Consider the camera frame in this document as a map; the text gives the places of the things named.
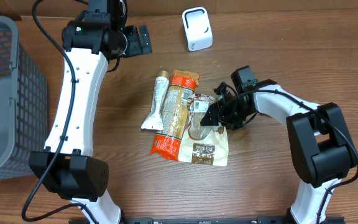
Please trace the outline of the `orange spaghetti pasta packet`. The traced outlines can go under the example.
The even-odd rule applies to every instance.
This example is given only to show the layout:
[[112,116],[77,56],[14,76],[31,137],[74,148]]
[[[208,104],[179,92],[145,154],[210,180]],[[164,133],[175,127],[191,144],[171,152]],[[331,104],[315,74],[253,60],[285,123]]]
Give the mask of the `orange spaghetti pasta packet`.
[[188,98],[199,85],[199,73],[174,70],[161,115],[163,129],[155,133],[151,154],[176,161],[188,118]]

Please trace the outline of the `white barcode scanner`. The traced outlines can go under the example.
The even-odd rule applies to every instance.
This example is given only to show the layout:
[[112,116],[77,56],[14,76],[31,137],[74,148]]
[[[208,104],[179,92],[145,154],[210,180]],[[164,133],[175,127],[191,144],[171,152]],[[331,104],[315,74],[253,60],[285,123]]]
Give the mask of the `white barcode scanner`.
[[186,9],[181,17],[190,52],[207,49],[212,46],[213,34],[208,12],[204,7]]

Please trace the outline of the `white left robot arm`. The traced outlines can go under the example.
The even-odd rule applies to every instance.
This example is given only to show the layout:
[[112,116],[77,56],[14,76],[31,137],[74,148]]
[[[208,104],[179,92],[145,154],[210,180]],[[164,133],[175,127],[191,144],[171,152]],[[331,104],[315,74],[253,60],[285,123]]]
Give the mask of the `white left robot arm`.
[[88,1],[62,30],[57,44],[65,73],[51,132],[42,151],[30,153],[38,186],[79,208],[86,223],[124,223],[108,193],[108,164],[93,155],[98,95],[109,63],[152,52],[146,26],[127,25],[125,1]]

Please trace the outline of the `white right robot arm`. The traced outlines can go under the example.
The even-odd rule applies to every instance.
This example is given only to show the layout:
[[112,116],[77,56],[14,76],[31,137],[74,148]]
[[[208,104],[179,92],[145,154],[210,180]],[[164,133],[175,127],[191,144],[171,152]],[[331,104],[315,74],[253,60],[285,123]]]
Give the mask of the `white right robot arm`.
[[235,70],[231,80],[232,86],[222,82],[214,89],[219,100],[209,106],[200,125],[235,131],[257,114],[284,125],[300,185],[295,202],[278,222],[344,223],[343,217],[326,216],[334,189],[358,179],[358,152],[340,107],[302,100],[271,79],[256,79],[249,66]]

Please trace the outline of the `white gold-capped tube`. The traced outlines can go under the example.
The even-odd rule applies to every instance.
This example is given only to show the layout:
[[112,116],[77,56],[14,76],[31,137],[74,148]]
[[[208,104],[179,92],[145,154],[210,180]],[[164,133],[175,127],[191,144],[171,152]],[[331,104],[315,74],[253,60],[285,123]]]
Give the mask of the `white gold-capped tube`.
[[152,97],[152,106],[150,113],[141,125],[142,129],[156,131],[163,130],[163,121],[160,110],[168,90],[169,82],[170,74],[167,71],[161,70],[157,73]]

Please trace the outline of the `grey plastic mesh basket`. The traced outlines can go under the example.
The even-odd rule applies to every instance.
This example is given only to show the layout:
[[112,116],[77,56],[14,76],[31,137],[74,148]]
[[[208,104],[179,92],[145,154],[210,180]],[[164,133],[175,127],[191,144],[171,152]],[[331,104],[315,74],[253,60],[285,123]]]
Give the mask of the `grey plastic mesh basket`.
[[0,180],[32,174],[30,153],[41,151],[48,136],[48,94],[16,23],[0,16]]

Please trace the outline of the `beige brown snack pouch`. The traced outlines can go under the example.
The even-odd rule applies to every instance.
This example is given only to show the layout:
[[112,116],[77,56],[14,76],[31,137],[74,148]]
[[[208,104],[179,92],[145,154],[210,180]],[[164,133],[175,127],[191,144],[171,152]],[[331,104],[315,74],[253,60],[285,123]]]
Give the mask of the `beige brown snack pouch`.
[[187,99],[188,118],[181,139],[178,160],[192,164],[227,166],[229,144],[226,128],[202,126],[200,122],[215,98],[204,94],[192,94]]

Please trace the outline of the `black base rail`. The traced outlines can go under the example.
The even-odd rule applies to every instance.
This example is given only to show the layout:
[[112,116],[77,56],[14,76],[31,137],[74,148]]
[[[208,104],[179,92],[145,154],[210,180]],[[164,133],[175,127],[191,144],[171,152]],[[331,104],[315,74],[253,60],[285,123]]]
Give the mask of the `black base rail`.
[[257,217],[256,219],[217,219],[217,220],[191,220],[191,219],[164,219],[152,218],[127,218],[127,224],[282,224],[286,223],[285,217]]

